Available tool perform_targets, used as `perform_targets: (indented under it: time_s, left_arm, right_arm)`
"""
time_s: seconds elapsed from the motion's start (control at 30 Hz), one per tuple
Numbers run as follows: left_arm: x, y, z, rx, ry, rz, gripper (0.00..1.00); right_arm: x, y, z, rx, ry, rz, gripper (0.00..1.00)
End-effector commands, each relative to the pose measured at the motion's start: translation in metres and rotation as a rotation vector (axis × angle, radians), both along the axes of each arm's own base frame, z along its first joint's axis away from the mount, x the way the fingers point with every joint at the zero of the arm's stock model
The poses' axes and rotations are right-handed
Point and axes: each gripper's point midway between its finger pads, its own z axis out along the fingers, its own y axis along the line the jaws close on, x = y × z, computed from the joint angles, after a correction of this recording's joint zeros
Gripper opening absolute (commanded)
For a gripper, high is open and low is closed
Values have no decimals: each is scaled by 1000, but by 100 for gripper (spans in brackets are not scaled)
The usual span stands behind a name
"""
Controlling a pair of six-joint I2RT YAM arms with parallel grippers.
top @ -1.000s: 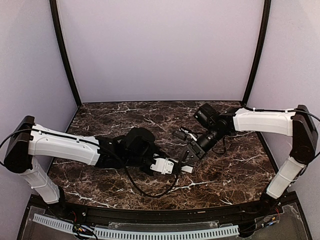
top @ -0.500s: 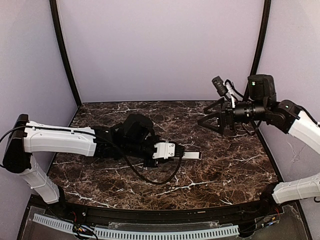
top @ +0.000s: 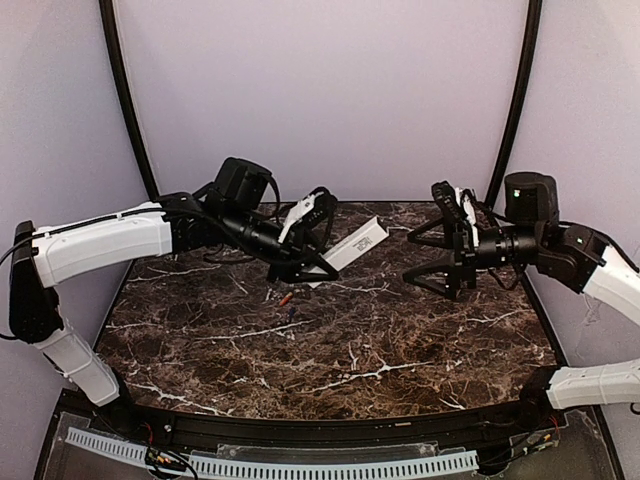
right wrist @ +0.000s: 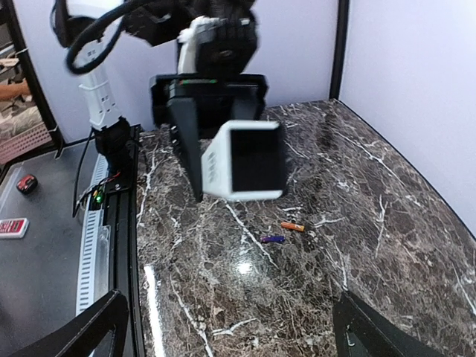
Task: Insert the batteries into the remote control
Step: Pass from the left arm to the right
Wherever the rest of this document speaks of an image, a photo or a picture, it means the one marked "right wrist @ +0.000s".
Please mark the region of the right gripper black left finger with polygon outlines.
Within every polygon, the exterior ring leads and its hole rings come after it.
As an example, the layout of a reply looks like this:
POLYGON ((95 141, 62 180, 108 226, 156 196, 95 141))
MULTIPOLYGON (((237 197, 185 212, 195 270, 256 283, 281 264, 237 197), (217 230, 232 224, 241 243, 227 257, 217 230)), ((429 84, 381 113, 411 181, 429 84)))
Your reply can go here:
POLYGON ((108 333, 109 356, 122 356, 129 309, 126 297, 109 291, 62 328, 14 352, 13 356, 90 356, 108 333))

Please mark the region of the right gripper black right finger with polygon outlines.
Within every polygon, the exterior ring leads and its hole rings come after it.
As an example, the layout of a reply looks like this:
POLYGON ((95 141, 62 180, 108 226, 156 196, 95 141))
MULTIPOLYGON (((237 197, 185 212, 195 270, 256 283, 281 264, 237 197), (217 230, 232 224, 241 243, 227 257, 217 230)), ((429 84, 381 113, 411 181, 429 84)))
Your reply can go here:
POLYGON ((395 327, 351 291, 332 308, 338 356, 441 356, 395 327))

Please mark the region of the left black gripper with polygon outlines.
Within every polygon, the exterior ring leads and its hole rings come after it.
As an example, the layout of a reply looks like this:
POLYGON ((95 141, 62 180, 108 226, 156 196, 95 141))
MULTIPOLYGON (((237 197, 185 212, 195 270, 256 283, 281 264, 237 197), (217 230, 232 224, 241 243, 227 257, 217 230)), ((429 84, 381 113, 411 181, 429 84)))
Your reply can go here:
POLYGON ((259 120, 267 91, 266 77, 261 74, 223 78, 168 74, 151 79, 154 124, 170 123, 174 153, 197 202, 203 200, 198 123, 201 129, 212 129, 226 120, 259 120))

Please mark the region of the white remote control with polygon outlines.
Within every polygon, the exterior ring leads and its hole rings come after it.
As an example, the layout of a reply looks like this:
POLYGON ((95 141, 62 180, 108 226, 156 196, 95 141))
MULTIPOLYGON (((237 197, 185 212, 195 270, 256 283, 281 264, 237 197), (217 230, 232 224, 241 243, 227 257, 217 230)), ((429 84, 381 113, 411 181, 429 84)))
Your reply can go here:
POLYGON ((229 120, 202 155, 202 192, 230 202, 286 191, 285 131, 277 121, 229 120))

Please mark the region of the orange battery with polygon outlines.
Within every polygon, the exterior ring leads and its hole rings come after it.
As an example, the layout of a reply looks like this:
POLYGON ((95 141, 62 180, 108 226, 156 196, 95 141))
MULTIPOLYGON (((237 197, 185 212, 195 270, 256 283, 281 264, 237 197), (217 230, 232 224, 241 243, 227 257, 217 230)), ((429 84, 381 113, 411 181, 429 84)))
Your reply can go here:
POLYGON ((305 230, 305 227, 303 225, 298 225, 291 222, 281 222, 280 225, 282 228, 293 230, 293 231, 304 232, 305 230))

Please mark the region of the purple battery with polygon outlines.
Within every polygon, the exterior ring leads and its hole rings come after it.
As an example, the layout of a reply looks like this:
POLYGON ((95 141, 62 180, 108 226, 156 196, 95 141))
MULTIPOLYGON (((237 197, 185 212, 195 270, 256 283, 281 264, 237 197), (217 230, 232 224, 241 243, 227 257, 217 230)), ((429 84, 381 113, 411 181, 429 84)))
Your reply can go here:
POLYGON ((268 236, 268 237, 262 237, 261 238, 261 243, 284 243, 286 241, 286 238, 284 236, 268 236))

